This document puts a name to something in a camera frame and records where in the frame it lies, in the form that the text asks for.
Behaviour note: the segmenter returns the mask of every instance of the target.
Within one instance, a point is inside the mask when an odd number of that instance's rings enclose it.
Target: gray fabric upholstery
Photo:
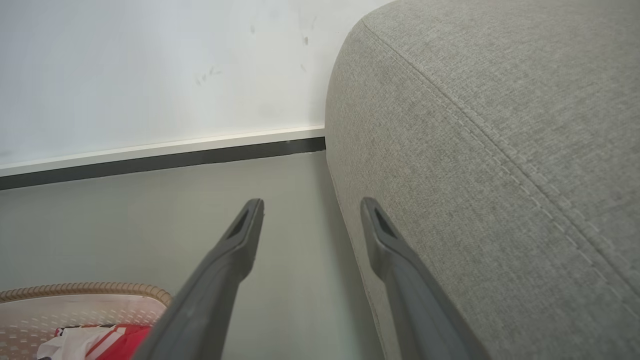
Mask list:
[[[639,14],[637,0],[401,1],[353,28],[327,155],[387,359],[364,196],[492,357],[640,357]]]

